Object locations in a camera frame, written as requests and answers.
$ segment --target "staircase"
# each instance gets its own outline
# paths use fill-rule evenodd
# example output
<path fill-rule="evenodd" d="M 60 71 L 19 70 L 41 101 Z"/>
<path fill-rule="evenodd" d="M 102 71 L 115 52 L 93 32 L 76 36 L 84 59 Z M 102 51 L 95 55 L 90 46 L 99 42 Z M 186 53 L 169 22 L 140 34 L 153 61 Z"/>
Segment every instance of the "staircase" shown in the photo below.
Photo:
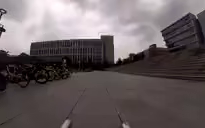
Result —
<path fill-rule="evenodd" d="M 205 50 L 196 49 L 170 53 L 115 67 L 111 70 L 136 75 L 205 80 Z"/>

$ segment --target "overcast sky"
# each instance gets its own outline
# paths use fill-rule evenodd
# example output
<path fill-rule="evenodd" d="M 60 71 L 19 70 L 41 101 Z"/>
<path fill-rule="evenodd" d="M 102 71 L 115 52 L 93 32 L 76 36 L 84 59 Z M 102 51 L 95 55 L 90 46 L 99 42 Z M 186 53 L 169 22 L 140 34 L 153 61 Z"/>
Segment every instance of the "overcast sky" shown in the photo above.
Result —
<path fill-rule="evenodd" d="M 160 30 L 188 12 L 205 9 L 205 0 L 0 0 L 8 14 L 0 49 L 29 53 L 41 40 L 99 38 L 114 35 L 115 58 L 156 43 Z"/>

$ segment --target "asphalt road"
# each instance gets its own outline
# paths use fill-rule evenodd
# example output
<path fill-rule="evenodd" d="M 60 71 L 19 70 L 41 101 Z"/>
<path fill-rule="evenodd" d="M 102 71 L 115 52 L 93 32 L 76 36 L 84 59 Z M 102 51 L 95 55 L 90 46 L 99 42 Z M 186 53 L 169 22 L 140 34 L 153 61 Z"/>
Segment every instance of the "asphalt road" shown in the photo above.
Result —
<path fill-rule="evenodd" d="M 73 128 L 118 128 L 115 107 L 132 128 L 205 128 L 204 82 L 114 72 L 10 85 L 0 93 L 0 128 L 59 128 L 83 92 L 70 116 Z"/>

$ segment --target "tree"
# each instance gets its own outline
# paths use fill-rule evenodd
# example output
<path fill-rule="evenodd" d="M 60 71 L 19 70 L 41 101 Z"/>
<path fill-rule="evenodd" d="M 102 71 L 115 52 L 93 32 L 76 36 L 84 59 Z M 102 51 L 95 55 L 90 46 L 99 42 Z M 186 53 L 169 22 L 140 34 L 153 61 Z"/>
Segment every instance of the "tree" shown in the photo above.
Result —
<path fill-rule="evenodd" d="M 122 64 L 122 60 L 121 58 L 118 58 L 118 61 L 116 62 L 117 65 L 121 65 Z"/>
<path fill-rule="evenodd" d="M 19 56 L 29 56 L 28 54 L 22 52 Z"/>

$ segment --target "cloud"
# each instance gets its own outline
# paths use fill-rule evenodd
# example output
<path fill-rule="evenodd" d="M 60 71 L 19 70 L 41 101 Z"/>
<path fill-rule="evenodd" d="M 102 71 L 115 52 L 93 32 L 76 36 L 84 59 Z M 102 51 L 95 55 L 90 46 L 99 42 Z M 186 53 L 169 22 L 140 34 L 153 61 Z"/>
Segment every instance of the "cloud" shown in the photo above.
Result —
<path fill-rule="evenodd" d="M 204 10 L 205 0 L 0 0 L 1 7 L 8 14 L 0 48 L 18 54 L 33 41 L 113 34 L 117 59 L 153 43 L 164 46 L 160 31 Z"/>
<path fill-rule="evenodd" d="M 25 0 L 0 0 L 0 8 L 6 9 L 11 20 L 22 21 L 26 15 L 27 3 Z"/>

